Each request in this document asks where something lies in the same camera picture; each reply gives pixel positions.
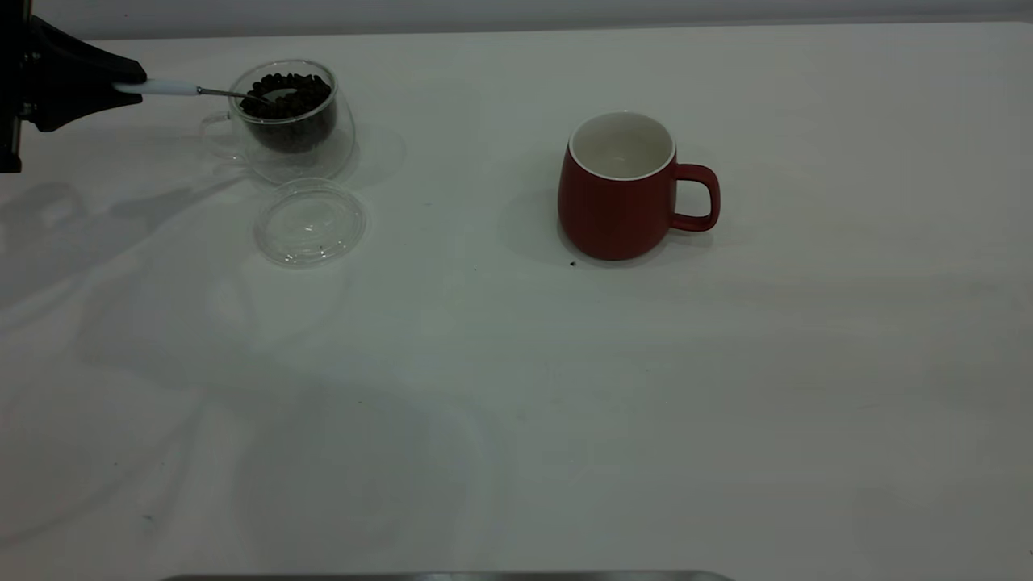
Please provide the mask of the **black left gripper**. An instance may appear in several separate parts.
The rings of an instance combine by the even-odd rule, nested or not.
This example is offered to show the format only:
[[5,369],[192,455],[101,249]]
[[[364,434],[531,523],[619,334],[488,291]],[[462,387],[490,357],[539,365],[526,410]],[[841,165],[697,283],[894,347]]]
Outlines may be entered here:
[[[55,132],[100,111],[140,104],[143,95],[109,88],[114,82],[148,80],[136,60],[85,43],[39,16],[31,16],[31,1],[1,2],[1,173],[22,169],[23,63],[29,23],[30,91],[41,94],[32,106],[31,123],[41,132]],[[89,90],[96,87],[108,89]]]

